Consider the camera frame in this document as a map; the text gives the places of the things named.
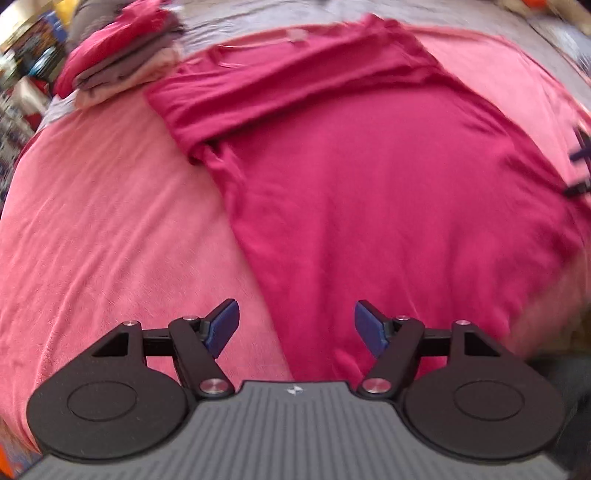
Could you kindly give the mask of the crimson red t-shirt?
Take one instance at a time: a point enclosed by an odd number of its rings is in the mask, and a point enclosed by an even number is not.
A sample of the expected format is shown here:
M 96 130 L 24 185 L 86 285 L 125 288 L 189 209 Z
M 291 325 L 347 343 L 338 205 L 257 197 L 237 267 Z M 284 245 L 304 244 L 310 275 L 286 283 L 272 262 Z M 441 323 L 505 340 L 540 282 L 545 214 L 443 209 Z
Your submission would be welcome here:
M 146 98 L 221 191 L 300 381 L 369 370 L 362 299 L 505 337 L 590 234 L 534 141 L 394 20 L 216 46 Z

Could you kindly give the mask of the white bed sheet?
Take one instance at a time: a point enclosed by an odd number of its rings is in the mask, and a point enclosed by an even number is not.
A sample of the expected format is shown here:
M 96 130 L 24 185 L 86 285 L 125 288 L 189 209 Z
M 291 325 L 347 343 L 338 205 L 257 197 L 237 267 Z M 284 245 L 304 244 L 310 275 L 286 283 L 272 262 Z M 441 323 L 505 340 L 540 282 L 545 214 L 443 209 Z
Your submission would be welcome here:
M 454 75 L 544 149 L 575 145 L 590 88 L 525 21 L 487 1 L 185 1 L 184 51 L 266 30 L 356 21 L 368 13 L 411 27 Z

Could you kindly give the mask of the pink blanket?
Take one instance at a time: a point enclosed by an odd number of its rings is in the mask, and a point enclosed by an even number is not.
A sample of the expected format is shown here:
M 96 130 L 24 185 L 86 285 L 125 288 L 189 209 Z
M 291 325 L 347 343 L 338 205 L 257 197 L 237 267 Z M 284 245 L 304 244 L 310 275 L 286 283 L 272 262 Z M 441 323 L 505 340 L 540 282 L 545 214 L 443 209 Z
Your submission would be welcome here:
M 499 37 L 404 26 L 521 126 L 565 180 L 583 173 L 567 151 L 576 144 L 573 123 L 590 117 L 539 63 Z M 497 321 L 512 347 L 531 354 L 563 334 L 570 343 L 580 322 L 571 315 L 590 302 L 587 241 L 521 318 Z M 221 356 L 226 374 L 236 383 L 290 381 L 221 195 L 178 150 L 142 90 L 66 115 L 23 151 L 1 217 L 1 431 L 35 452 L 26 406 L 51 374 L 124 320 L 158 328 L 226 297 L 242 311 Z

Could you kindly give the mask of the folded light pink garment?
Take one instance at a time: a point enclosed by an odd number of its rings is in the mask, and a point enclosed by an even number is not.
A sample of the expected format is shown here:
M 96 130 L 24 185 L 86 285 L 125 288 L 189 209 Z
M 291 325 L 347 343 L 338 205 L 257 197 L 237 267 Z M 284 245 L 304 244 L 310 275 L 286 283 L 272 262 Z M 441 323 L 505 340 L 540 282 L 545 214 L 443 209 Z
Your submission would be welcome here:
M 181 60 L 181 47 L 178 42 L 160 49 L 135 72 L 122 80 L 116 80 L 89 90 L 78 90 L 74 99 L 74 107 L 78 110 L 88 109 L 109 100 L 134 87 L 151 83 L 170 73 Z

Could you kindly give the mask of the folded grey garment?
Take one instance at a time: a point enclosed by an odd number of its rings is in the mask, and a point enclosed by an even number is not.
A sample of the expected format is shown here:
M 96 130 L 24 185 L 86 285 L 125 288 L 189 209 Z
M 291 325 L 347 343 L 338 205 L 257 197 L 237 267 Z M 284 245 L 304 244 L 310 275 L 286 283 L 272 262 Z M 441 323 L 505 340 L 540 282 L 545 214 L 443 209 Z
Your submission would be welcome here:
M 121 51 L 78 74 L 74 89 L 89 90 L 116 80 L 122 80 L 135 72 L 142 64 L 162 48 L 170 46 L 184 33 L 182 26 L 169 31 L 153 33 L 137 38 Z

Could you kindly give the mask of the folded red garment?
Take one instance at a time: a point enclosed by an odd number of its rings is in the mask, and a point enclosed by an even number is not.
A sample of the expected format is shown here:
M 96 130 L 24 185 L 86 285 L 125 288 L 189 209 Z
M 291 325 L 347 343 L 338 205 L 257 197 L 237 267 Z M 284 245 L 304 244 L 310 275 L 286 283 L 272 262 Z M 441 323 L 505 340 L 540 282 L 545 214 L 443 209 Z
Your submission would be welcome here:
M 54 85 L 54 93 L 65 98 L 78 88 L 81 75 L 96 73 L 122 58 L 125 50 L 139 46 L 140 40 L 151 40 L 167 27 L 178 27 L 177 15 L 167 1 L 133 1 L 126 5 L 113 22 L 90 34 L 71 53 Z

